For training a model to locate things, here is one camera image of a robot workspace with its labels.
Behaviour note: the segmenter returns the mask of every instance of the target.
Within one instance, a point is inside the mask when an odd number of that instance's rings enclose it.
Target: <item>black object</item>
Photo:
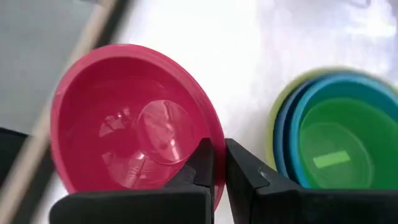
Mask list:
[[[226,185],[235,224],[398,223],[398,190],[310,190],[226,140]]]
[[[213,223],[213,152],[202,139],[163,189],[68,195],[52,207],[50,223]]]
[[[0,188],[26,138],[24,133],[0,128]]]
[[[226,140],[226,185],[235,224],[397,223],[398,190],[309,190]],[[203,139],[160,190],[69,195],[51,224],[213,223],[214,150]]]
[[[0,128],[0,190],[27,138],[27,134]],[[54,165],[50,151],[47,150],[38,169],[34,172],[29,188],[12,219],[12,224],[30,222],[53,172]]]

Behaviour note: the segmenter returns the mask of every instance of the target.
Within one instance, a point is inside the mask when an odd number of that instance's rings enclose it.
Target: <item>pink bowl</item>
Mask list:
[[[55,92],[52,156],[70,193],[161,188],[202,138],[216,151],[216,207],[225,182],[223,131],[180,65],[145,47],[109,45],[77,61]]]

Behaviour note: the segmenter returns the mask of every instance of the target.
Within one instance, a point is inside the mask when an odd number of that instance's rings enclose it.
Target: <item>bowl rim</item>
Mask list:
[[[305,188],[311,188],[306,174],[304,172],[303,164],[301,161],[301,155],[299,153],[299,130],[300,125],[303,120],[303,112],[309,100],[322,88],[341,82],[351,82],[351,83],[359,83],[360,85],[364,85],[368,88],[373,88],[374,90],[382,93],[385,97],[392,99],[398,105],[398,96],[394,91],[394,88],[388,85],[387,83],[380,81],[378,78],[374,78],[367,73],[358,72],[355,70],[336,70],[334,72],[328,72],[328,74],[332,75],[328,78],[320,80],[316,82],[313,86],[311,86],[307,92],[301,97],[299,103],[297,104],[296,110],[293,113],[292,124],[290,126],[290,135],[289,135],[289,151],[291,163],[294,168],[294,172],[299,184]]]
[[[285,100],[282,102],[282,106],[279,108],[276,119],[275,119],[275,126],[274,126],[274,159],[275,159],[275,165],[278,170],[283,176],[288,177],[288,178],[293,178],[289,176],[289,173],[287,172],[287,167],[286,167],[286,162],[284,158],[284,153],[285,153],[285,146],[284,144],[284,129],[288,128],[289,126],[286,126],[286,116],[287,113],[289,112],[290,107],[292,106],[292,103],[296,97],[304,90],[305,87],[310,86],[314,80],[305,80],[302,82],[299,86],[297,86],[295,89],[293,89],[289,95],[285,98]]]
[[[275,102],[271,106],[271,110],[268,113],[268,118],[266,120],[266,137],[264,138],[265,142],[265,162],[266,164],[273,170],[278,171],[275,164],[274,157],[274,129],[275,129],[275,121],[277,114],[284,102],[284,100],[289,96],[289,94],[294,91],[298,86],[300,86],[303,82],[307,80],[311,80],[313,78],[318,78],[323,76],[326,73],[334,72],[340,70],[351,70],[346,67],[320,67],[308,70],[306,72],[301,73],[301,75],[295,77],[292,81],[288,82],[288,84],[284,87],[284,89],[278,94]]]
[[[224,140],[224,134],[221,127],[221,123],[218,119],[216,111],[211,104],[210,99],[203,91],[201,86],[196,80],[177,62],[174,62],[171,58],[168,58],[164,54],[155,50],[134,44],[113,44],[94,49],[82,58],[77,60],[61,78],[57,85],[52,101],[52,107],[50,112],[50,140],[51,140],[51,152],[52,158],[55,163],[56,170],[62,179],[62,182],[69,193],[75,193],[76,188],[72,184],[70,177],[67,172],[67,168],[62,159],[62,154],[59,145],[59,125],[60,109],[65,94],[68,92],[69,87],[73,85],[76,77],[84,71],[87,67],[98,63],[102,60],[115,57],[129,57],[133,59],[143,60],[158,66],[165,70],[168,74],[173,76],[191,95],[194,102],[197,104],[200,113],[202,114],[203,120],[206,121],[208,132],[212,140],[215,149],[215,164],[216,179],[215,179],[215,208],[220,202],[224,183],[225,183],[225,157],[226,157],[226,145]]]

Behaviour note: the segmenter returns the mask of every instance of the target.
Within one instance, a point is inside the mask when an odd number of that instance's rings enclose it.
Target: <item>plastic bowl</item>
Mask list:
[[[308,71],[303,75],[295,78],[291,81],[278,95],[272,108],[268,114],[267,125],[266,125],[266,137],[265,137],[265,162],[266,164],[276,170],[275,157],[274,157],[274,130],[275,122],[277,120],[278,112],[281,110],[282,104],[285,99],[291,94],[296,88],[298,88],[302,83],[307,80],[322,76],[328,72],[334,72],[337,70],[345,70],[343,67],[336,68],[319,68]]]
[[[52,155],[70,193],[161,188],[202,138],[216,151],[217,206],[226,146],[215,110],[187,71],[145,47],[91,51],[55,92]]]
[[[397,188],[398,97],[356,72],[336,72],[303,95],[289,149],[306,188]]]
[[[304,93],[322,77],[311,78],[298,86],[283,102],[278,111],[274,127],[274,157],[278,172],[295,180],[289,154],[289,130],[293,112]]]

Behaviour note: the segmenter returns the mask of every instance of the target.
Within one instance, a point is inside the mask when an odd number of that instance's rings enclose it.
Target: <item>blue bowl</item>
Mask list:
[[[299,153],[299,129],[305,115],[314,105],[329,98],[349,97],[380,108],[391,118],[398,119],[396,107],[391,107],[391,104],[398,102],[397,96],[388,85],[354,71],[336,71],[329,74],[333,76],[314,83],[301,97],[294,110],[289,130],[289,162],[298,183],[305,188],[313,186],[304,172]]]
[[[290,128],[290,120],[293,115],[294,108],[296,107],[297,103],[304,95],[306,90],[316,81],[314,80],[307,80],[303,82],[298,88],[296,88],[283,102],[280,110],[277,114],[276,121],[275,121],[275,130],[274,130],[274,157],[275,157],[275,164],[276,168],[279,173],[283,176],[294,179],[294,175],[290,169],[287,168],[290,164],[286,164],[285,161],[288,161],[288,135],[289,135],[289,128]]]

